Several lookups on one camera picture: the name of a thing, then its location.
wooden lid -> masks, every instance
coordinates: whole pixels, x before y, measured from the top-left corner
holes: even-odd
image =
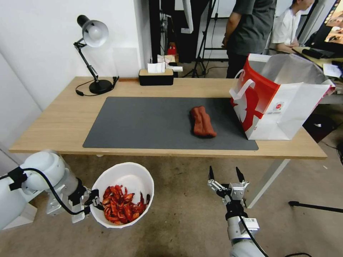
[[[139,71],[140,76],[173,76],[172,69],[166,69],[164,73],[149,73],[147,69],[141,69]]]

monitor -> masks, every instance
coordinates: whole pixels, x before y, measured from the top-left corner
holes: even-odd
[[[336,0],[311,47],[343,55],[343,0]]]

person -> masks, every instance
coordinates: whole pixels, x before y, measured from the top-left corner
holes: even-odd
[[[301,11],[306,11],[313,3],[314,0],[293,0],[291,7],[275,19],[271,48],[281,52],[294,53],[292,48],[299,46],[296,32],[300,22]]]
[[[243,69],[249,53],[261,54],[272,30],[276,0],[237,0],[226,25],[227,78]]]

desk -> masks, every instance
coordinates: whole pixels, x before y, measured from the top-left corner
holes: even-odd
[[[91,77],[76,77],[46,108],[10,149],[13,153],[35,153],[53,149],[61,154],[242,157],[274,158],[270,169],[256,186],[253,197],[247,200],[252,207],[266,191],[290,159],[325,159],[327,156],[304,128],[291,141],[257,141],[257,151],[244,150],[175,150],[175,149],[118,149],[83,148],[105,99],[108,96],[135,97],[230,97],[235,79],[174,79],[172,86],[140,86],[138,81],[117,82],[114,90],[103,95],[86,97],[75,93],[77,85]]]
[[[313,57],[310,57],[308,55],[303,54],[301,51],[303,49],[310,49],[309,47],[294,47],[293,50],[296,51],[296,53],[309,61],[317,64],[320,68],[323,68],[324,64],[331,64],[332,61],[343,61],[343,58],[333,58],[333,59],[316,59]],[[342,82],[335,82],[337,87],[342,87]],[[330,96],[325,96],[321,101],[320,104],[343,104],[343,95],[340,93],[340,91],[336,91]]]
[[[301,51],[303,49],[310,49],[310,47],[293,47],[293,49],[301,56],[317,64],[320,68],[323,68],[323,64],[331,64],[332,61],[343,61],[343,58],[333,58],[333,59],[316,59],[308,55],[303,54]]]

white bowl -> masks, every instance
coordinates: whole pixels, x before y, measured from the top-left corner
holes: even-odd
[[[127,187],[128,193],[135,193],[132,200],[133,203],[138,203],[140,201],[140,192],[143,194],[144,203],[146,203],[146,195],[150,195],[150,202],[142,215],[128,224],[116,225],[106,220],[104,211],[95,208],[93,205],[90,206],[90,211],[96,221],[106,228],[124,228],[132,226],[138,222],[150,208],[154,198],[154,180],[149,171],[142,165],[134,162],[125,162],[114,165],[104,171],[94,183],[92,190],[99,189],[99,198],[102,202],[106,188],[115,185],[123,185],[124,187]]]

